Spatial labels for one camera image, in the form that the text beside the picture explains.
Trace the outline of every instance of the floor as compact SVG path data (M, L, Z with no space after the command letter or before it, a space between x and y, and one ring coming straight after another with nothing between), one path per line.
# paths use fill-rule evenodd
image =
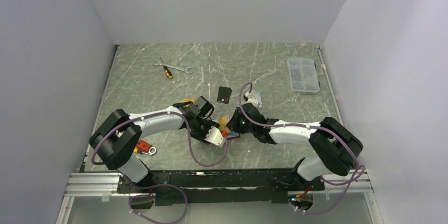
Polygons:
M169 80L162 67L152 65L159 57L165 63L194 67L194 73L185 74L173 69L173 79ZM291 91L286 63L291 57L314 59L321 85L319 93L304 95ZM254 90L262 93L260 112L267 118L299 123L318 122L326 116L337 118L314 44L124 44L116 53L97 127L118 108L127 113L145 113L199 96L214 105L216 110L212 118L231 116L237 107L241 86L249 81L254 83ZM217 102L219 86L233 90L229 104ZM190 156L185 129L158 133L144 140L157 147L154 156L139 156L152 170L204 169ZM216 161L224 151L194 139L192 145L203 163ZM230 140L228 156L209 169L293 167L300 158L314 155L309 146L262 144L252 135L245 134ZM85 168L85 171L106 170L105 166L93 166L90 162Z

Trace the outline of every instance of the silver wrench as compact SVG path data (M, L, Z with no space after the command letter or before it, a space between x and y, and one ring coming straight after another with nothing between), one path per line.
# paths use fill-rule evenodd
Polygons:
M169 68L173 68L173 69L184 71L186 74L193 73L193 68L192 67L178 67L178 66L175 66L173 64L162 63L162 61L160 59L154 59L153 66L157 67L157 66L163 66L163 65L165 65L166 67L169 67Z

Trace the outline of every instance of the plastic box lid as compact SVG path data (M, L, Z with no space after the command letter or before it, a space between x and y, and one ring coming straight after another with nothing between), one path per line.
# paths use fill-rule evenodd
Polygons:
M304 94L315 94L320 90L316 64L313 59L289 58L291 89Z

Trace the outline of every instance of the wall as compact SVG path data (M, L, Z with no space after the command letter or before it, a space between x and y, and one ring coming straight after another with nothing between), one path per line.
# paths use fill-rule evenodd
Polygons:
M324 42L385 223L447 223L448 0L347 0Z
M322 43L345 0L91 0L112 41Z
M54 223L114 47L88 0L0 5L0 223Z

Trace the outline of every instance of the red object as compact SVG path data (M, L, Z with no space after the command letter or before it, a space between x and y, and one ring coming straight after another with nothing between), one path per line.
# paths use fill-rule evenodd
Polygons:
M149 153L151 144L140 139L135 147L142 150L143 152Z

